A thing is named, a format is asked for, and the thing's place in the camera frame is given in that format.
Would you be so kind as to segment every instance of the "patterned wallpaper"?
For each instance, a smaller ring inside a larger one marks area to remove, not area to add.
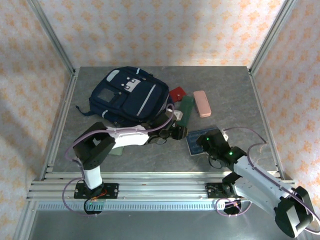
[[[320,214],[320,4],[297,1],[255,76],[285,172]]]
[[[0,239],[10,240],[70,75],[26,0],[0,4]]]
[[[74,67],[250,66],[284,0],[42,0]]]

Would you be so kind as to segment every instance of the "backpack strap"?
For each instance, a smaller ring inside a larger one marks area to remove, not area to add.
[[[95,113],[94,113],[93,111],[82,112],[82,111],[80,110],[80,107],[79,107],[79,106],[77,106],[77,105],[75,105],[75,108],[76,108],[76,109],[78,109],[78,110],[79,110],[79,112],[80,112],[83,116],[88,117],[88,116],[95,115]]]

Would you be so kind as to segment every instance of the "red object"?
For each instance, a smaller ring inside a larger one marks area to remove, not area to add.
[[[180,102],[185,95],[187,95],[186,92],[180,86],[170,91],[170,96],[174,103]]]

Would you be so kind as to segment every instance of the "navy blue backpack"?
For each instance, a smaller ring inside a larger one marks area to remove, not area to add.
[[[169,87],[152,74],[136,67],[113,69],[93,90],[90,111],[84,116],[97,114],[116,126],[132,127],[152,121],[167,104],[173,104]]]

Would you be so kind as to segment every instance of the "pink pencil case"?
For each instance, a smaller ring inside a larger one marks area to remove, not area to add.
[[[200,118],[211,116],[211,108],[205,91],[194,91],[193,96]]]

